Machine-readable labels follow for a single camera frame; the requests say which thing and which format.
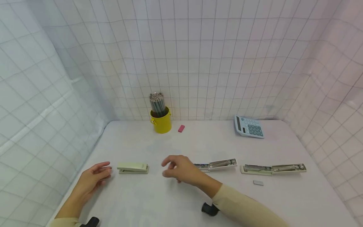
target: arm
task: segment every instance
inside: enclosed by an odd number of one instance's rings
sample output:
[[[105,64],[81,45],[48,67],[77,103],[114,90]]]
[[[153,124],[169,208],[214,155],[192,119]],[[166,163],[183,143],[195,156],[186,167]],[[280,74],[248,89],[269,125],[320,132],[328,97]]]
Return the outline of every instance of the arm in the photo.
[[[111,177],[110,162],[98,163],[85,170],[75,185],[71,195],[63,204],[51,227],[79,227],[78,218],[83,206],[92,198],[97,189]]]
[[[170,155],[162,163],[169,167],[163,172],[164,177],[173,177],[178,182],[185,182],[198,187],[207,194],[214,205],[227,217],[245,227],[288,227],[288,225],[270,209],[258,201],[223,185],[219,181],[201,172],[185,156]]]

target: black handle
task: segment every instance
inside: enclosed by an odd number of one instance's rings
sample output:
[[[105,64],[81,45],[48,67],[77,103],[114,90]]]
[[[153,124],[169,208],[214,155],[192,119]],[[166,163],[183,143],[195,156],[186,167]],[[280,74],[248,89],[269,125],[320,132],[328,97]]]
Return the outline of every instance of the black handle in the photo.
[[[82,224],[81,226],[84,226],[84,227],[97,227],[99,223],[99,219],[96,218],[96,217],[92,217],[88,222],[87,224]]]
[[[204,203],[202,206],[202,212],[208,214],[209,216],[216,216],[218,214],[218,208],[212,204],[212,206]]]

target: yellow pencil holder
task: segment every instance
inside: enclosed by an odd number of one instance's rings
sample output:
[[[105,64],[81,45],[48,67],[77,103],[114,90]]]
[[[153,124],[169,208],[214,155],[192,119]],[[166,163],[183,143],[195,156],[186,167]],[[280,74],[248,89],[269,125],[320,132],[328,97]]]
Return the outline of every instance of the yellow pencil holder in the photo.
[[[167,110],[167,114],[163,117],[154,117],[156,114],[153,111],[150,111],[151,120],[150,122],[154,125],[154,130],[157,133],[167,133],[171,129],[171,120],[170,120],[170,110],[168,107],[165,107]]]

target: white grid wall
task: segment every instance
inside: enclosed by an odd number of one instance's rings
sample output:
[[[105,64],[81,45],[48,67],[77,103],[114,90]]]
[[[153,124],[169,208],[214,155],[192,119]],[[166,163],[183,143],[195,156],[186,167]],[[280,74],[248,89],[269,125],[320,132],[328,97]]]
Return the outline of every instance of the white grid wall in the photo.
[[[363,1],[342,1],[285,121],[363,226]]]
[[[71,78],[87,74],[118,119],[149,119],[162,91],[173,119],[223,120],[283,119],[340,0],[29,2]]]
[[[69,79],[26,3],[8,2],[0,0],[0,226],[39,227],[109,120],[87,81]]]

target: beige sleeve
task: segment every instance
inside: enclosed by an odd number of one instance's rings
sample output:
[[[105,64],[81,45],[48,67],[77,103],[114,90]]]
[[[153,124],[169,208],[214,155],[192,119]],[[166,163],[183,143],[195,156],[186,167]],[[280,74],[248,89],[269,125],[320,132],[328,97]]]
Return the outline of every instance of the beige sleeve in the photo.
[[[56,218],[50,223],[50,227],[80,227],[78,218]]]
[[[288,227],[263,204],[227,185],[222,185],[212,201],[224,215],[244,227]]]

